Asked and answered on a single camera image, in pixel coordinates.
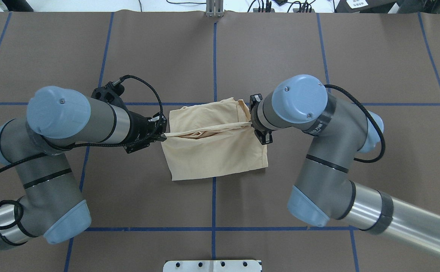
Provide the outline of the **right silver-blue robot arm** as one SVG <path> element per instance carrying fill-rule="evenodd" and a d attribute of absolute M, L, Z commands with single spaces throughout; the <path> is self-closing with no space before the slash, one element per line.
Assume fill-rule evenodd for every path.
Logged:
<path fill-rule="evenodd" d="M 382 118 L 351 93 L 300 74 L 266 97 L 252 94 L 249 111 L 262 145 L 286 128 L 312 136 L 287 204 L 294 217 L 315 227 L 345 221 L 440 259 L 440 215 L 348 179 L 353 162 L 377 162 L 386 151 Z"/>

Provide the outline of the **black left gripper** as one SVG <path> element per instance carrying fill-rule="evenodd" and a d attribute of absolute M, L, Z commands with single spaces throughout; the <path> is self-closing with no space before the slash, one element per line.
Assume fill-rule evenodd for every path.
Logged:
<path fill-rule="evenodd" d="M 126 153 L 134 153 L 148 147 L 151 143 L 166 140 L 167 118 L 164 115 L 144 117 L 132 111 L 128 112 L 130 128 L 127 137 L 124 139 Z"/>

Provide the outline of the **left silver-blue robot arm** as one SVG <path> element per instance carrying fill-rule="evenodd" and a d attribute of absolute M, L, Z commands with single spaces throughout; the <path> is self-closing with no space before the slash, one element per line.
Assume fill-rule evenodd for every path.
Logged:
<path fill-rule="evenodd" d="M 0 126 L 0 173 L 15 168 L 25 195 L 0 201 L 0 251 L 43 236 L 58 244 L 92 222 L 65 153 L 82 146 L 122 147 L 127 153 L 165 141 L 163 105 L 152 117 L 128 110 L 118 84 L 91 96 L 47 86 L 29 100 L 26 116 Z"/>

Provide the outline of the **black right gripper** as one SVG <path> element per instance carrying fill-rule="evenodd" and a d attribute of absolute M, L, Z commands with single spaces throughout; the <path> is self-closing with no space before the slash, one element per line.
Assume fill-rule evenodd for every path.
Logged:
<path fill-rule="evenodd" d="M 273 142 L 273 126 L 268 122 L 263 111 L 263 97 L 261 94 L 253 94 L 249 97 L 249 109 L 254 134 L 262 145 Z"/>

